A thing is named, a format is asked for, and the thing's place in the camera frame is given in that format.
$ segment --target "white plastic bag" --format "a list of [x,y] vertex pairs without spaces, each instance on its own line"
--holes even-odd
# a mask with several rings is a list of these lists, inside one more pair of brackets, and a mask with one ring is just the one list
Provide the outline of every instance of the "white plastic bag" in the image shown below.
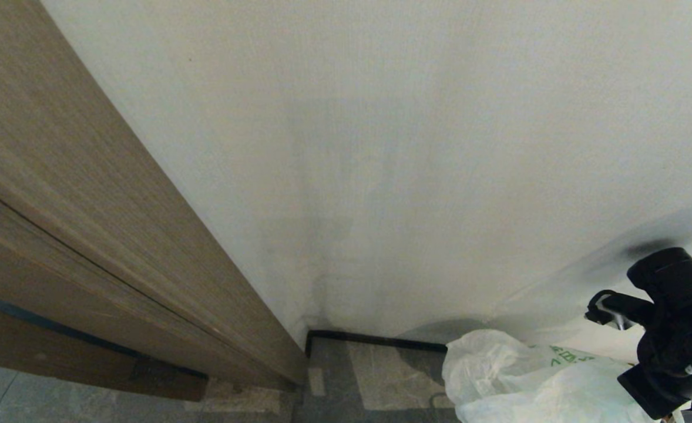
[[650,423],[616,380],[628,369],[611,358],[475,330],[448,344],[442,375],[464,423]]

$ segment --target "wooden door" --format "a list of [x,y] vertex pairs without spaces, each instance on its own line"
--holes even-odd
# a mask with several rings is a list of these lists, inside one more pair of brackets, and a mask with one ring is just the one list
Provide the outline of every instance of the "wooden door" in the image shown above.
[[304,377],[304,354],[32,0],[0,2],[0,300],[233,382]]

